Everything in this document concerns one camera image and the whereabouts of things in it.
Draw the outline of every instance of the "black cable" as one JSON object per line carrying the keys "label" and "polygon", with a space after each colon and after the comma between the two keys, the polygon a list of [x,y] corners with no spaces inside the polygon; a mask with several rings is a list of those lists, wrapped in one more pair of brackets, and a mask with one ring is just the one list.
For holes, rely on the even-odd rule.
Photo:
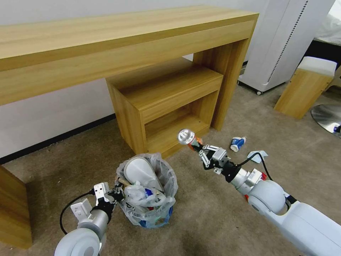
{"label": "black cable", "polygon": [[265,165],[265,162],[264,162],[264,159],[262,157],[262,155],[259,153],[259,152],[256,152],[254,153],[252,156],[250,156],[249,158],[247,158],[244,162],[240,163],[240,164],[237,164],[236,167],[240,167],[244,164],[246,164],[248,161],[250,161],[255,155],[259,155],[260,156],[260,159],[262,160],[262,164],[263,164],[263,167],[264,167],[264,170],[267,174],[267,176],[269,177],[270,180],[273,180],[269,174],[269,172],[267,171],[267,168],[266,168],[266,165]]}
{"label": "black cable", "polygon": [[63,233],[64,233],[65,235],[67,234],[67,232],[65,231],[65,229],[64,229],[64,227],[63,227],[63,214],[64,214],[65,210],[66,210],[72,203],[74,203],[74,202],[77,201],[78,199],[80,199],[80,198],[82,198],[82,197],[85,197],[85,196],[87,196],[87,195],[89,195],[89,194],[94,195],[94,194],[95,194],[94,189],[91,189],[89,192],[86,192],[86,193],[81,194],[80,196],[76,197],[76,198],[73,199],[70,203],[68,203],[68,204],[64,207],[64,209],[61,211],[60,217],[59,217],[59,225],[60,225],[60,229],[63,231]]}

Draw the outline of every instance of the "carpet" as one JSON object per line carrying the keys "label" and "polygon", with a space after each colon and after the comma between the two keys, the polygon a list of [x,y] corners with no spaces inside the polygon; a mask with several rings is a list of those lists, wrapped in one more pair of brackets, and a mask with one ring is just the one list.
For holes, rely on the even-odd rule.
{"label": "carpet", "polygon": [[[283,90],[280,86],[257,96],[238,86],[222,130],[210,129],[204,143],[228,149],[233,136],[246,136],[238,153],[228,149],[233,162],[242,162],[249,151],[265,150],[270,175],[286,192],[341,223],[341,140],[316,124],[309,112],[295,120],[274,111]],[[340,104],[340,99],[339,93],[328,90],[316,104]],[[113,120],[5,164],[27,184],[33,246],[22,250],[0,243],[0,255],[53,255],[63,237],[59,214],[65,204],[96,183],[112,186],[118,165],[133,155]],[[300,254],[223,176],[205,171],[189,148],[166,160],[179,185],[170,223],[143,229],[116,207],[101,256]],[[244,168],[263,171],[252,161]],[[76,224],[67,210],[65,229],[71,231]]]}

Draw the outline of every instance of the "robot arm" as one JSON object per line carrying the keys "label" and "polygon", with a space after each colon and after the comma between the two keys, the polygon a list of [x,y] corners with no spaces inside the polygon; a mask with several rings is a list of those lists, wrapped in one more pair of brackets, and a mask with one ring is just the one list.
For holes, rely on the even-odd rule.
{"label": "robot arm", "polygon": [[96,196],[95,207],[90,205],[87,198],[70,206],[78,220],[77,229],[61,239],[55,256],[98,256],[103,249],[107,224],[115,205],[123,199],[123,190],[119,185],[110,190],[108,183],[103,182],[96,184],[93,192]]}
{"label": "robot arm", "polygon": [[[276,182],[266,180],[264,173],[256,169],[248,172],[241,167],[242,164],[235,165],[225,149],[204,146],[192,131],[181,130],[178,140],[198,152],[204,169],[222,174],[257,212],[273,222],[283,236],[306,255],[341,255],[339,224],[312,206],[297,201]],[[281,215],[285,205],[288,209]]]}

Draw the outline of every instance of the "bed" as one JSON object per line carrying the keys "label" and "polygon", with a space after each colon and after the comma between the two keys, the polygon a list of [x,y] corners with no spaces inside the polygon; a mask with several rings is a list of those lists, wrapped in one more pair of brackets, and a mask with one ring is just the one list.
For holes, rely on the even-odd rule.
{"label": "bed", "polygon": [[341,0],[333,4],[304,56],[335,61],[337,69],[341,66]]}

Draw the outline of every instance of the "plastic bag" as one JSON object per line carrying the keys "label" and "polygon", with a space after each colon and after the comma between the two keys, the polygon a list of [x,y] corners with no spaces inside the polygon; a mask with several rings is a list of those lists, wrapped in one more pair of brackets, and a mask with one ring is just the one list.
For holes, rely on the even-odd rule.
{"label": "plastic bag", "polygon": [[124,189],[125,201],[132,206],[158,207],[166,201],[175,201],[174,197],[166,197],[163,193],[157,194],[156,189],[148,189],[141,185],[130,185]]}
{"label": "plastic bag", "polygon": [[[142,226],[145,228],[157,228],[166,225],[173,212],[173,205],[175,204],[175,194],[178,190],[177,177],[171,166],[161,158],[160,153],[156,154],[140,154],[137,155],[145,158],[153,167],[156,176],[158,177],[161,185],[164,188],[164,195],[166,196],[165,202],[154,210],[145,211],[141,205],[134,206],[129,204],[127,200],[122,200],[119,205],[134,225]],[[119,165],[116,170],[118,177],[124,177],[124,166],[128,160]]]}

